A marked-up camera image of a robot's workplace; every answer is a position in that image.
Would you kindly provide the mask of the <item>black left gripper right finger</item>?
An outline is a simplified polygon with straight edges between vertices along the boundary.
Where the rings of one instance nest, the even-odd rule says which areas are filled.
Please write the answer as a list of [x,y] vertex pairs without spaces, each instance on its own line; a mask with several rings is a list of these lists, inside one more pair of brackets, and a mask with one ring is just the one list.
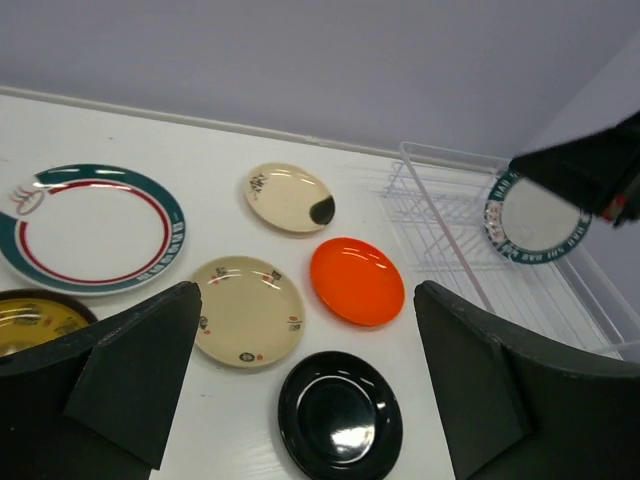
[[414,307],[459,479],[635,479],[639,367],[476,307],[433,281]]

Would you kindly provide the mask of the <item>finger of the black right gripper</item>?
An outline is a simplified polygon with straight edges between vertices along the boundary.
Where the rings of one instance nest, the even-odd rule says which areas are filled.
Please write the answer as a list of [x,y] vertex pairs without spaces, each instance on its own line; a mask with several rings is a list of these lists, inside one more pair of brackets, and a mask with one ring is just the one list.
[[514,157],[509,169],[618,228],[639,220],[639,115]]

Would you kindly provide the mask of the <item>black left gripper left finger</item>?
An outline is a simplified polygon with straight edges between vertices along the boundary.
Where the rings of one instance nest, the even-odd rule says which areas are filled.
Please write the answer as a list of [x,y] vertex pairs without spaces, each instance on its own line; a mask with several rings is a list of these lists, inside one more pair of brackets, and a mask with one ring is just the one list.
[[159,469],[201,313],[180,282],[1,360],[4,479],[147,479]]

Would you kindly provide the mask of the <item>white plate green lettered rim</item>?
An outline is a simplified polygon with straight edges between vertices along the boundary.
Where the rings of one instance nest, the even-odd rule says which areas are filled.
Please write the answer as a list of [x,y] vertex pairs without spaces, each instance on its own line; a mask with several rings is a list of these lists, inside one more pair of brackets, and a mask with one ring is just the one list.
[[553,262],[586,236],[592,216],[508,170],[495,182],[483,212],[491,245],[523,265]]

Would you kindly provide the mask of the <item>brown yellow plate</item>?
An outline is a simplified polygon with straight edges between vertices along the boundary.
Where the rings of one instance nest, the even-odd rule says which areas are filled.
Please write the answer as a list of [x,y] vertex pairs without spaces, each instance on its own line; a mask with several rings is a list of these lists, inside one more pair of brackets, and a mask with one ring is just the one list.
[[75,298],[43,289],[1,292],[1,356],[53,341],[98,321]]

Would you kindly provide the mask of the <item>large green red rimmed plate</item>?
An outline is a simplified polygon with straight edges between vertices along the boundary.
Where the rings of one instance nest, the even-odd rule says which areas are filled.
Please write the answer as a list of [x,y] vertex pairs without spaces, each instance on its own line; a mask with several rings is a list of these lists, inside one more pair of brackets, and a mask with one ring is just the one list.
[[1,257],[26,281],[105,296],[139,288],[184,248],[187,222],[155,180],[102,164],[38,172],[1,192]]

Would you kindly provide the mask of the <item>cream plate with small motifs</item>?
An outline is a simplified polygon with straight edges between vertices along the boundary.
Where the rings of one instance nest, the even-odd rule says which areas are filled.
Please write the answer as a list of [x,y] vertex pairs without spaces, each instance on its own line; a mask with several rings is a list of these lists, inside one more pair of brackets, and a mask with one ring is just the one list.
[[303,300],[282,269],[227,256],[200,266],[191,281],[202,301],[195,345],[211,359],[260,369],[285,358],[303,337]]

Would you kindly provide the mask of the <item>orange plate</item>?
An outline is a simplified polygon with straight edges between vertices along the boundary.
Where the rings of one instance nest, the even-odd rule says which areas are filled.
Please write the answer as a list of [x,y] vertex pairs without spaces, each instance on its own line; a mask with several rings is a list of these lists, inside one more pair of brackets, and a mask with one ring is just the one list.
[[394,320],[405,302],[405,287],[394,263],[373,245],[336,237],[320,244],[310,266],[312,288],[340,319],[377,328]]

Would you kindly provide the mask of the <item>cream plate with black patch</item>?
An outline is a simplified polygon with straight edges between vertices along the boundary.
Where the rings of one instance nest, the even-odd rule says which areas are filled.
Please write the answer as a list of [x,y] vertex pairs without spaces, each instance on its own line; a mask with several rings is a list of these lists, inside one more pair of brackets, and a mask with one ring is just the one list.
[[328,187],[307,170],[287,163],[255,166],[242,182],[252,211],[278,229],[306,234],[326,227],[336,204]]

